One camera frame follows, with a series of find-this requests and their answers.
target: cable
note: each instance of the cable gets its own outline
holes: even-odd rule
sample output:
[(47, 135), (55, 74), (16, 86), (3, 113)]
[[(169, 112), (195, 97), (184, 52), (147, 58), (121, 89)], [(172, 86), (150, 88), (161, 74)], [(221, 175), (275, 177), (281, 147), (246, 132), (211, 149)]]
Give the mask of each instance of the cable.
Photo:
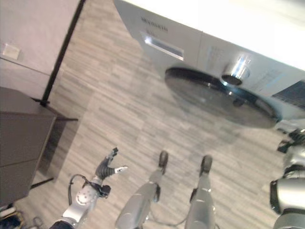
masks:
[(180, 224), (183, 224), (186, 221), (186, 218), (187, 218), (187, 217), (185, 217), (181, 222), (178, 222), (178, 223), (166, 223), (166, 222), (160, 222), (160, 221), (156, 220), (156, 217), (153, 214), (152, 208), (150, 209), (150, 212), (151, 212), (151, 215), (152, 215), (152, 220), (148, 219), (149, 221), (155, 222), (155, 223), (160, 224), (160, 225), (172, 227), (172, 228), (175, 228), (175, 227), (179, 226)]
[(90, 181), (88, 181), (88, 179), (87, 179), (85, 176), (83, 176), (83, 175), (81, 175), (81, 174), (74, 174), (74, 175), (71, 177), (70, 182), (69, 182), (69, 186), (68, 186), (68, 201), (69, 201), (69, 206), (72, 204), (71, 185), (73, 185), (73, 179), (74, 179), (75, 177), (81, 177), (82, 179), (85, 180), (85, 183), (91, 184)]

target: black wire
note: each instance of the black wire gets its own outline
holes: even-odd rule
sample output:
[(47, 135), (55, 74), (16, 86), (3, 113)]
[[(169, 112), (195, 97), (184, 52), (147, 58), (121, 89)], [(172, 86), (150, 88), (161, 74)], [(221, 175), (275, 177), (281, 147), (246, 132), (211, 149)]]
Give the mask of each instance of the black wire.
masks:
[(70, 182), (69, 182), (69, 186), (68, 186), (68, 201), (69, 201), (69, 206), (72, 204), (71, 185), (73, 185), (73, 179), (74, 179), (75, 177), (81, 177), (81, 178), (83, 178), (83, 179), (85, 180), (85, 183), (91, 184), (90, 181), (88, 181), (88, 179), (87, 179), (85, 176), (83, 176), (83, 175), (81, 175), (81, 174), (74, 174), (74, 175), (71, 177)]

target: washing machine door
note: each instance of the washing machine door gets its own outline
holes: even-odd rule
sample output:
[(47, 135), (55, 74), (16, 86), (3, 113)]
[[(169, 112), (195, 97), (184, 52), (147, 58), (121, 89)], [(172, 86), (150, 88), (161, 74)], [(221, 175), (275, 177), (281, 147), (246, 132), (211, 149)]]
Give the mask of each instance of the washing machine door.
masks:
[(217, 78), (189, 69), (171, 68), (165, 82), (180, 97), (225, 119), (257, 128), (271, 128), (280, 120), (275, 110), (256, 95), (224, 86)]

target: washing machine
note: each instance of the washing machine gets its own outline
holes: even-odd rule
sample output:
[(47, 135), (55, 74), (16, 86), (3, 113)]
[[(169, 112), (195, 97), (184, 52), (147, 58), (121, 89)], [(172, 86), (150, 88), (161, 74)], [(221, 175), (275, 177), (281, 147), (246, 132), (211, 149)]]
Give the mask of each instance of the washing machine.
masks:
[(305, 2), (114, 0), (165, 83), (242, 125), (305, 129)]

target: robot leg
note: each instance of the robot leg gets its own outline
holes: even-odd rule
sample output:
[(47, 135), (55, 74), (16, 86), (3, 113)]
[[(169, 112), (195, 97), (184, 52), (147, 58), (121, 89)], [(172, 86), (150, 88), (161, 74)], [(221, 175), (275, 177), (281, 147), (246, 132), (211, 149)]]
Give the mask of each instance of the robot leg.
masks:
[(212, 166), (212, 157), (203, 157), (198, 187), (193, 190), (190, 202), (191, 207), (185, 222), (185, 229), (214, 229), (215, 207), (211, 196), (209, 171)]
[(142, 228), (148, 216), (151, 201), (157, 202), (160, 196), (159, 183), (165, 173), (168, 161), (168, 153), (160, 153), (159, 166), (152, 173), (149, 181), (140, 187), (128, 200), (115, 222), (116, 229), (137, 229)]

